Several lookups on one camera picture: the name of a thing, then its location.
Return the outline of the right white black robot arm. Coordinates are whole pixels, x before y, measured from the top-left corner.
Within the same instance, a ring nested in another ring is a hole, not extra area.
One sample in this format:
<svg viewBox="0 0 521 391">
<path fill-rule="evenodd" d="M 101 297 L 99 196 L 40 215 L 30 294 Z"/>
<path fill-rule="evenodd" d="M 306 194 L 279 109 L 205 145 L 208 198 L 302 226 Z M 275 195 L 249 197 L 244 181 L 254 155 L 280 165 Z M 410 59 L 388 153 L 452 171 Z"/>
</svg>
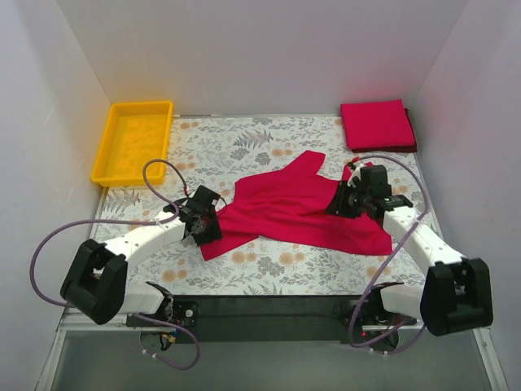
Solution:
<svg viewBox="0 0 521 391">
<path fill-rule="evenodd" d="M 422 288 L 403 283 L 378 284 L 371 280 L 355 306 L 350 320 L 362 308 L 376 323 L 390 322 L 397 314 L 420 320 L 434 336 L 488 327 L 493 323 L 490 272 L 480 258 L 468 258 L 446 244 L 412 202 L 393 195 L 383 165 L 348 163 L 349 179 L 339 182 L 326 212 L 336 217 L 367 216 L 396 240 L 425 276 Z"/>
</svg>

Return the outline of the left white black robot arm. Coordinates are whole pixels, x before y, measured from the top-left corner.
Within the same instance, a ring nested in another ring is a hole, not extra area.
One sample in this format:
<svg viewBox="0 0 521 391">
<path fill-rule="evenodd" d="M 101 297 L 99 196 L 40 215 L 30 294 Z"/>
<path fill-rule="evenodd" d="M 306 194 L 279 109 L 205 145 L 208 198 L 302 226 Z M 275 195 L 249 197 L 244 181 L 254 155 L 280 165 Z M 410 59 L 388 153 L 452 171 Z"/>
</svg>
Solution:
<svg viewBox="0 0 521 391">
<path fill-rule="evenodd" d="M 152 282 L 131 282 L 130 271 L 162 248 L 191 237 L 199 246 L 221 239 L 215 191 L 200 186 L 169 204 L 155 221 L 99 243 L 80 245 L 65 276 L 60 296 L 98 325 L 118 314 L 142 314 L 157 326 L 174 318 L 174 297 Z"/>
</svg>

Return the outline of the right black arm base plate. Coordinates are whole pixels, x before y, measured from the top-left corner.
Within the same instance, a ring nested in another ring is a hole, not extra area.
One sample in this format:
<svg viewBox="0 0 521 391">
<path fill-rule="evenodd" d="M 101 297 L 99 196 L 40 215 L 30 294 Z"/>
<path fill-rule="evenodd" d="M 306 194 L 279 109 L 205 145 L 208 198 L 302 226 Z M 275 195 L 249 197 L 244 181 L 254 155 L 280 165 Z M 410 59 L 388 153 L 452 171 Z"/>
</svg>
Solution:
<svg viewBox="0 0 521 391">
<path fill-rule="evenodd" d="M 356 304 L 351 301 L 340 301 L 335 304 L 332 309 L 332 314 L 344 325 L 348 326 L 351 321 L 351 317 L 354 314 Z M 404 319 L 407 320 L 407 324 L 414 325 L 417 321 L 408 317 L 402 318 L 399 314 L 392 314 L 388 312 L 375 313 L 370 309 L 370 306 L 364 304 L 355 320 L 356 326 L 362 325 L 378 325 L 378 326 L 395 326 Z"/>
</svg>

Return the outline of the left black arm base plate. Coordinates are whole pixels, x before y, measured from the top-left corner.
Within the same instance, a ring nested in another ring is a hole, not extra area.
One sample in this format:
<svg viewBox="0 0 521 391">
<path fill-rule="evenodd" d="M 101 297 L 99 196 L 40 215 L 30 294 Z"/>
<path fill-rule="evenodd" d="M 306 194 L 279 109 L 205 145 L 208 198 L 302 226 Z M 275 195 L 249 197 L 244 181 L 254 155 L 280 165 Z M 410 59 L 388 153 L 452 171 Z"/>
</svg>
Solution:
<svg viewBox="0 0 521 391">
<path fill-rule="evenodd" d="M 151 319 L 175 323 L 181 327 L 195 327 L 198 323 L 199 303 L 197 301 L 173 301 L 163 304 L 154 314 L 141 314 L 147 319 L 136 318 L 130 314 L 127 316 L 127 327 L 154 327 Z"/>
</svg>

